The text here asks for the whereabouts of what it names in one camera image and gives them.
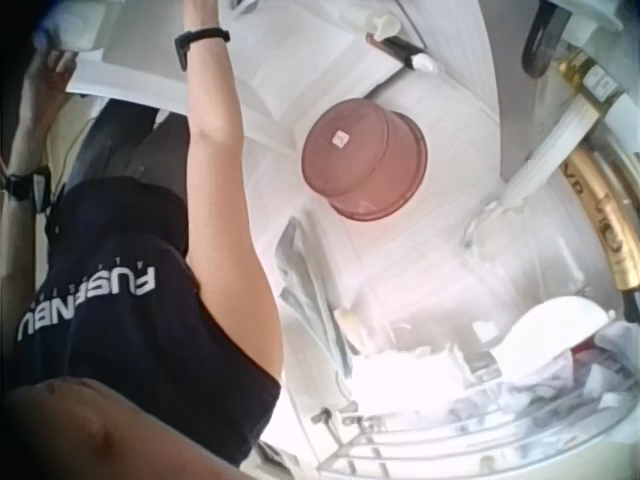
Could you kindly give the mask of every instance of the hand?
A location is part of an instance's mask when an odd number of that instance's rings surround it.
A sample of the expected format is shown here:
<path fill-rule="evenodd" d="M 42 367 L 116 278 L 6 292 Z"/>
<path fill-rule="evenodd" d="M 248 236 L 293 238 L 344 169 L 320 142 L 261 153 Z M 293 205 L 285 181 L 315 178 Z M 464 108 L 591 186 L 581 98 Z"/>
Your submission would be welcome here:
<path fill-rule="evenodd" d="M 46 136 L 70 98 L 66 89 L 76 69 L 77 53 L 52 49 L 46 32 L 34 34 L 33 44 L 36 52 L 22 85 L 20 123 Z"/>

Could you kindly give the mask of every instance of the gray pants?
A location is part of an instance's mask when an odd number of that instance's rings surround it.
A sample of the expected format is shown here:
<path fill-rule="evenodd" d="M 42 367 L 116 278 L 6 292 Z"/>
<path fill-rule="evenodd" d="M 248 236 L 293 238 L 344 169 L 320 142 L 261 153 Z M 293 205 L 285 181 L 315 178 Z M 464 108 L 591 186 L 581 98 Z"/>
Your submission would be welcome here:
<path fill-rule="evenodd" d="M 69 174 L 66 190 L 107 177 L 133 177 L 187 198 L 189 125 L 171 113 L 154 130 L 158 109 L 109 100 L 87 134 Z"/>

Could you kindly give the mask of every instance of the black t-shirt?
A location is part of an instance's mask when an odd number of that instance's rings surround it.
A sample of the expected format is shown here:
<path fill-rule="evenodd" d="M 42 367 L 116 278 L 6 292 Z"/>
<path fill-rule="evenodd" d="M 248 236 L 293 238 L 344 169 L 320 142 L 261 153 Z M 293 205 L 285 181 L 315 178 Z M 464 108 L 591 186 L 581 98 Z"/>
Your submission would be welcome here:
<path fill-rule="evenodd" d="M 183 258 L 186 226 L 177 196 L 133 179 L 93 180 L 65 195 L 48 226 L 49 274 L 19 325 L 10 385 L 98 380 L 239 465 L 280 386 L 202 305 Z"/>

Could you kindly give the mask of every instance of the gray cloth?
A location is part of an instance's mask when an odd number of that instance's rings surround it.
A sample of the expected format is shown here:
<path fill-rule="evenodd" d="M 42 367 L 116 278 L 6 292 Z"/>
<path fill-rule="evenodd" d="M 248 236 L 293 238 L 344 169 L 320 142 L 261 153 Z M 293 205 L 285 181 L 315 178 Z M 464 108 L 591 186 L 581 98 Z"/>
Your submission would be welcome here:
<path fill-rule="evenodd" d="M 289 220 L 276 247 L 276 262 L 285 287 L 280 298 L 295 312 L 330 358 L 336 370 L 351 377 L 351 352 L 340 326 L 329 309 L 322 278 L 307 248 L 306 232 L 300 220 Z"/>
<path fill-rule="evenodd" d="M 98 178 L 133 177 L 166 187 L 186 201 L 189 126 L 171 113 L 154 130 L 158 109 L 109 100 L 87 134 L 66 190 Z"/>

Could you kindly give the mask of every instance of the white lettering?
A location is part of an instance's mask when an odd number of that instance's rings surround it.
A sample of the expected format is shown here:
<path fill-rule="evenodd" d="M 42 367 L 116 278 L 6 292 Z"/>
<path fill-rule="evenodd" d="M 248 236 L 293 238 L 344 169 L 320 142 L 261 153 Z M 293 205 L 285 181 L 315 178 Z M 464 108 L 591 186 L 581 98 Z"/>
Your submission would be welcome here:
<path fill-rule="evenodd" d="M 67 304 L 62 303 L 62 299 L 54 298 L 51 300 L 51 323 L 58 323 L 58 315 L 64 320 L 73 318 L 73 295 L 67 296 Z"/>
<path fill-rule="evenodd" d="M 76 307 L 87 299 L 87 283 L 82 282 L 76 293 Z"/>
<path fill-rule="evenodd" d="M 22 334 L 24 332 L 24 326 L 27 324 L 29 326 L 29 335 L 33 333 L 33 313 L 28 312 L 24 317 L 22 317 L 22 321 L 20 322 L 20 328 L 18 328 L 18 341 L 22 340 Z"/>
<path fill-rule="evenodd" d="M 36 308 L 36 331 L 51 325 L 51 301 L 42 302 Z"/>
<path fill-rule="evenodd" d="M 109 272 L 103 270 L 96 273 L 91 280 L 89 280 L 89 290 L 87 292 L 87 298 L 99 297 L 101 295 L 109 294 Z"/>
<path fill-rule="evenodd" d="M 111 271 L 111 293 L 113 295 L 120 293 L 120 281 L 118 280 L 118 276 L 120 275 L 129 277 L 129 291 L 135 293 L 136 287 L 133 272 L 125 267 L 116 267 Z"/>
<path fill-rule="evenodd" d="M 156 269 L 155 267 L 147 268 L 147 274 L 136 279 L 136 295 L 144 295 L 156 288 Z"/>
<path fill-rule="evenodd" d="M 115 267 L 111 272 L 100 270 L 91 277 L 89 281 L 85 280 L 78 286 L 69 285 L 69 294 L 66 300 L 57 297 L 57 289 L 53 290 L 51 299 L 40 302 L 36 306 L 32 303 L 31 310 L 24 315 L 18 327 L 17 341 L 20 342 L 25 334 L 25 325 L 27 332 L 32 335 L 35 331 L 48 325 L 56 325 L 62 320 L 71 320 L 76 313 L 78 305 L 85 302 L 89 298 L 102 295 L 115 295 L 120 293 L 120 277 L 128 277 L 129 291 L 136 296 L 142 296 L 156 289 L 156 269 L 155 267 L 147 267 L 146 274 L 136 278 L 134 273 L 126 267 Z"/>

